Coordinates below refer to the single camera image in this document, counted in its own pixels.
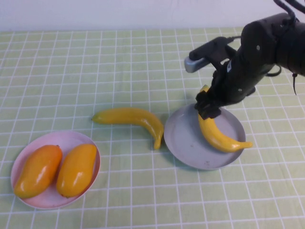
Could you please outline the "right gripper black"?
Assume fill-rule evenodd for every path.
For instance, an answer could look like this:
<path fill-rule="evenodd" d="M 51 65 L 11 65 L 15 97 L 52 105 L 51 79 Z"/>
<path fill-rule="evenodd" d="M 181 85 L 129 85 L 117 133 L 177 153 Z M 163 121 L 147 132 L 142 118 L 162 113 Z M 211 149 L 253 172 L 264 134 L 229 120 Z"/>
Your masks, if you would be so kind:
<path fill-rule="evenodd" d="M 264 66 L 252 66 L 238 59 L 231 59 L 213 73 L 209 92 L 199 92 L 196 109 L 201 109 L 202 119 L 214 119 L 221 114 L 219 107 L 241 102 L 253 93 L 254 87 L 264 77 Z"/>

